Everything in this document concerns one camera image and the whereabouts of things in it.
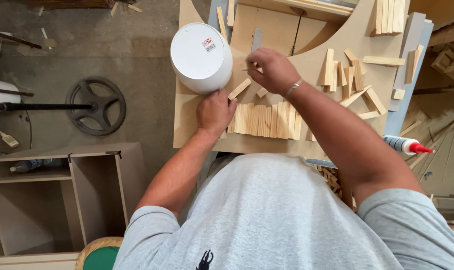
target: man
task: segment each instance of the man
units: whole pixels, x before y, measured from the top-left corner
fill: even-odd
[[[301,159],[263,153],[227,157],[179,227],[206,155],[236,109],[221,89],[200,103],[197,131],[147,188],[114,269],[454,270],[454,233],[400,156],[303,82],[285,56],[260,48],[247,61],[263,68],[249,70],[252,79],[286,98],[311,128],[352,188],[357,215]]]

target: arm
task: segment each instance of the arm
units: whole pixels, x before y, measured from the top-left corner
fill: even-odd
[[[254,81],[269,92],[282,95],[297,109],[327,156],[342,171],[358,205],[387,188],[423,193],[404,160],[350,110],[306,82],[285,97],[300,76],[284,55],[260,48],[246,61],[257,63],[263,69],[263,73],[248,71]]]
[[[225,89],[215,91],[197,108],[197,131],[192,138],[163,166],[140,199],[142,206],[161,206],[176,218],[197,182],[202,164],[222,132],[230,124],[237,99],[228,104]]]

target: hand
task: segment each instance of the hand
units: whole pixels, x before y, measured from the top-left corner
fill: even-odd
[[[197,107],[197,130],[206,131],[218,139],[234,118],[237,99],[228,102],[228,92],[222,88],[213,92]]]
[[[249,70],[247,73],[254,81],[273,94],[285,97],[287,91],[300,80],[300,75],[286,56],[269,48],[258,48],[245,59],[246,62],[257,63],[263,73]]]

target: black handwheel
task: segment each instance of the black handwheel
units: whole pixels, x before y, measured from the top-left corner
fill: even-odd
[[[113,91],[113,94],[107,97],[96,95],[95,93],[93,93],[92,88],[90,88],[90,84],[94,83],[108,87]],[[89,104],[93,108],[86,110],[67,110],[68,117],[75,127],[77,127],[80,131],[93,136],[108,135],[120,128],[123,121],[125,120],[127,113],[127,104],[125,103],[125,98],[123,97],[122,92],[120,92],[120,89],[118,89],[118,87],[114,83],[102,77],[86,77],[75,83],[70,88],[70,90],[68,91],[66,104],[75,104],[75,97],[79,92],[82,93],[82,104]],[[115,102],[119,102],[120,114],[116,122],[111,125],[107,117],[107,109]],[[95,120],[102,129],[98,130],[87,127],[80,121],[85,117],[89,117]]]

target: mdf cabinet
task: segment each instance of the mdf cabinet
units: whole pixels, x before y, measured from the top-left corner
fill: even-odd
[[[60,167],[11,172],[20,160]],[[27,150],[0,156],[0,240],[8,255],[81,251],[123,236],[147,188],[140,143]]]

